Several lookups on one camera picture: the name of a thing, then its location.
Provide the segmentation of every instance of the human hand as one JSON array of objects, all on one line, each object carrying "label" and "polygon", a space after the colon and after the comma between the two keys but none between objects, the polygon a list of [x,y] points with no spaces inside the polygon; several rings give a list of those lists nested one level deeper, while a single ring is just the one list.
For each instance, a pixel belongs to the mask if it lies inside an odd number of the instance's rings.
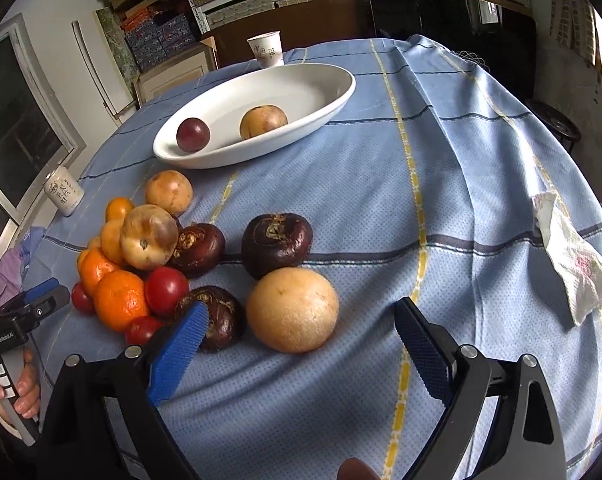
[{"label": "human hand", "polygon": [[[24,371],[15,384],[19,399],[14,404],[14,410],[23,418],[33,418],[39,413],[39,408],[41,407],[41,390],[37,384],[37,370],[32,364],[33,358],[32,352],[28,349],[24,349]],[[5,396],[6,393],[0,385],[0,400]],[[1,404],[0,416],[10,424],[10,418],[6,411],[1,407]]]},{"label": "human hand", "polygon": [[337,480],[380,480],[369,465],[358,458],[348,458],[337,473]]}]

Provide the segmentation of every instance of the white bowl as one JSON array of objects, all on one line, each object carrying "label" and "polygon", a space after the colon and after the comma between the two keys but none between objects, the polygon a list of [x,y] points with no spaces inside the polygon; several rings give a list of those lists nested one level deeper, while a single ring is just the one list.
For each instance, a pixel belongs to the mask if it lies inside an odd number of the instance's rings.
[{"label": "white bowl", "polygon": [[[328,64],[302,63],[257,70],[220,84],[174,113],[155,137],[155,155],[182,168],[229,166],[283,148],[318,130],[348,102],[356,86],[347,70]],[[251,108],[275,105],[288,124],[241,140],[239,124]],[[210,142],[197,153],[177,146],[176,133],[189,117],[210,128]]]}]

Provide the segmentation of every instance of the white napkin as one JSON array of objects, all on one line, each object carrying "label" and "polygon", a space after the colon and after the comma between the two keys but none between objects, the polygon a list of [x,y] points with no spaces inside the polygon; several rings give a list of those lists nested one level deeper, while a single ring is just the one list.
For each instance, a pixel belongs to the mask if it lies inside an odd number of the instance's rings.
[{"label": "white napkin", "polygon": [[554,270],[561,276],[574,324],[602,304],[602,256],[577,233],[556,193],[535,195],[534,216]]}]

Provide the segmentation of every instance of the blue tablecloth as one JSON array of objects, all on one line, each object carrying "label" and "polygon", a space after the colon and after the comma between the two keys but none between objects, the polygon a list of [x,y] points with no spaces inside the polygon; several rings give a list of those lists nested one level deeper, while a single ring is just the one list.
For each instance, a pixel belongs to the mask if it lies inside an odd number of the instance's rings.
[{"label": "blue tablecloth", "polygon": [[[602,254],[602,210],[542,124],[488,73],[426,38],[356,40],[286,53],[355,74],[343,111],[286,148],[228,168],[185,171],[195,198],[181,218],[216,223],[225,259],[191,286],[223,286],[245,301],[254,285],[239,262],[243,229],[265,212],[296,212],[315,230],[306,266],[334,284],[334,336],[309,354],[285,355],[251,333],[231,349],[197,354],[160,411],[204,480],[318,480],[357,456],[402,478],[439,416],[402,352],[389,305],[412,295],[425,316],[488,357],[539,357],[563,431],[568,477],[602,447],[602,307],[580,328],[534,226],[530,197],[556,189],[580,234]],[[172,113],[213,86],[257,70],[242,63],[149,102],[104,143],[80,179],[86,196],[57,216],[25,280],[69,288],[76,257],[98,234],[108,201],[144,200],[166,165],[152,142]],[[35,332],[43,404],[63,359],[114,357],[123,338],[71,306]],[[488,402],[459,476],[478,459]],[[115,426],[121,422],[116,415]],[[129,439],[126,457],[136,455]]]}]

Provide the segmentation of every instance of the red tomato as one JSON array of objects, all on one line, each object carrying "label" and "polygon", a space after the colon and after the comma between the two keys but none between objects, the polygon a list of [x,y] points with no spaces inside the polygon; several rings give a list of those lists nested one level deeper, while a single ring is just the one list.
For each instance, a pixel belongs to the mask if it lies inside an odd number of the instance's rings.
[{"label": "red tomato", "polygon": [[163,323],[152,316],[137,317],[130,321],[126,327],[127,345],[145,345],[155,335],[155,332],[163,326]]},{"label": "red tomato", "polygon": [[81,282],[75,283],[70,298],[72,298],[72,304],[79,312],[86,314],[86,316],[94,316],[94,304],[86,294]]},{"label": "red tomato", "polygon": [[177,302],[188,292],[187,278],[171,267],[158,267],[146,279],[146,301],[157,316],[172,317]]}]

